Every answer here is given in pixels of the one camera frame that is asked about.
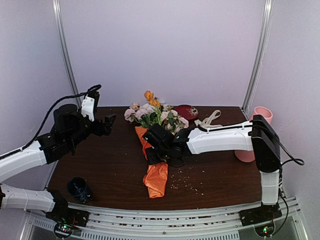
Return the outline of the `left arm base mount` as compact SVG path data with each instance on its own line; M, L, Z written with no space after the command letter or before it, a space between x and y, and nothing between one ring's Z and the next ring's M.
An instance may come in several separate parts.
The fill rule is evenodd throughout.
M86 227L90 213L86 210L70 208L68 202L61 199L53 200L51 211L45 212L45 217L54 221L54 235L61 240L69 238L79 227Z

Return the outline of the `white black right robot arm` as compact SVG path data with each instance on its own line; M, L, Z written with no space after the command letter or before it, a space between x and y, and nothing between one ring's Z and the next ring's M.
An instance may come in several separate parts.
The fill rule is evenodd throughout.
M254 115L251 121L204 128L182 129L172 134L159 124L143 134L151 147L146 150L147 159L170 160L207 152L253 152L261 176L261 202L256 210L259 220L268 220L275 212L281 184L280 140L262 115Z

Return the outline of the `orange flower bouquet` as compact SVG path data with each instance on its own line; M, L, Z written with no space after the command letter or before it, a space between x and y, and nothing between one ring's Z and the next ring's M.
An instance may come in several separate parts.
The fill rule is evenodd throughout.
M144 134L158 124L172 135L189 127L189 121L181 116L174 107L162 104L153 92L144 93L147 103L133 103L125 112L124 119L130 123L137 123L134 127L142 152L148 161L148 169L143 177L143 184L147 187L150 199L162 198L165 195L168 181L169 166L159 157L156 148L147 142Z

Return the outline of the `grey printed ribbon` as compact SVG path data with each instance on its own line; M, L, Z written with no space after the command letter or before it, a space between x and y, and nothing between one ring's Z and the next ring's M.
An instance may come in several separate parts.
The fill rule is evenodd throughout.
M209 117L206 117L203 120L195 120L194 123L197 127L201 127L204 129L212 129L222 127L221 124L212 124L213 120L218 119L221 116L221 111L219 109L214 110Z

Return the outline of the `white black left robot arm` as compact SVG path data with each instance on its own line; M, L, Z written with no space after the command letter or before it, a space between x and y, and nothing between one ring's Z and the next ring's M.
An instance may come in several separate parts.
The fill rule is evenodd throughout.
M49 133L36 137L27 147L14 150L0 157L1 182L34 167L49 165L63 156L76 152L79 143L91 134L108 136L116 116L104 120L95 118L94 106L78 109L75 104L65 104L54 110L54 125ZM0 184L1 209L23 209L52 212L61 222L72 218L72 211L58 191L28 190Z

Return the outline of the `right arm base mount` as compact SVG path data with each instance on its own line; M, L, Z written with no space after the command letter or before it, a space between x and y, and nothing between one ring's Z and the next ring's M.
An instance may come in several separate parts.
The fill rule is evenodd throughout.
M274 220L282 216L282 211L277 205L261 205L238 214L243 227L253 225L259 237L269 238L276 230Z

